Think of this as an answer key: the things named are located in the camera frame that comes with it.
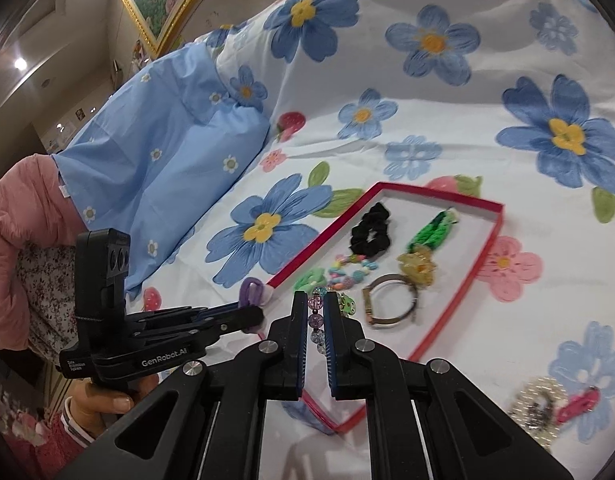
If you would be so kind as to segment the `person's left hand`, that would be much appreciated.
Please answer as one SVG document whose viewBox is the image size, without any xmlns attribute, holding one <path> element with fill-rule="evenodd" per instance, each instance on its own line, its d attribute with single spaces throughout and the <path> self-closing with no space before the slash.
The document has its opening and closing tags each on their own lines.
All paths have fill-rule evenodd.
<svg viewBox="0 0 615 480">
<path fill-rule="evenodd" d="M 73 422 L 93 438 L 106 431 L 104 415 L 124 415 L 158 385 L 158 375 L 138 380 L 137 392 L 128 394 L 97 387 L 89 379 L 73 382 L 68 407 Z"/>
</svg>

